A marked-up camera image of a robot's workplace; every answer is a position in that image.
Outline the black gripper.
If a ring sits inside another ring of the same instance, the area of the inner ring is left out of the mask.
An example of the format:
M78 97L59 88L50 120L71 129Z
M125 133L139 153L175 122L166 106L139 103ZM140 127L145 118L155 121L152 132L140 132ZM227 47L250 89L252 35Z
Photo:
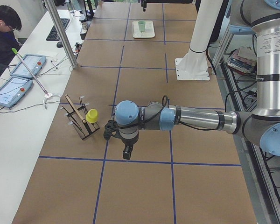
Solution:
M147 8L147 0L141 0L141 6L143 7L143 11L146 11Z
M105 140L109 140L111 137L118 139L121 138L119 128L115 120L108 120L107 124L105 125L103 137Z

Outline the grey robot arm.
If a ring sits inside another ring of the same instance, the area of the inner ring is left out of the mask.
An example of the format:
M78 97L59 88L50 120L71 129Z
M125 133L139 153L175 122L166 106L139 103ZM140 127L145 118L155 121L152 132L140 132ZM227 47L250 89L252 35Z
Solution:
M139 107L125 100L105 125L104 138L121 139L130 159L139 130L169 131L181 124L203 131L223 130L280 156L280 0L234 0L230 26L257 36L257 105L251 112L221 112L152 102Z

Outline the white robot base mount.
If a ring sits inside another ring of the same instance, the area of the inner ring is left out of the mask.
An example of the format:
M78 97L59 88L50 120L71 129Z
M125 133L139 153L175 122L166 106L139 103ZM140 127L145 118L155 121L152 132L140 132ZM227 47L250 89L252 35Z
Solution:
M209 81L206 52L223 0L202 0L189 51L183 58L175 59L178 80Z

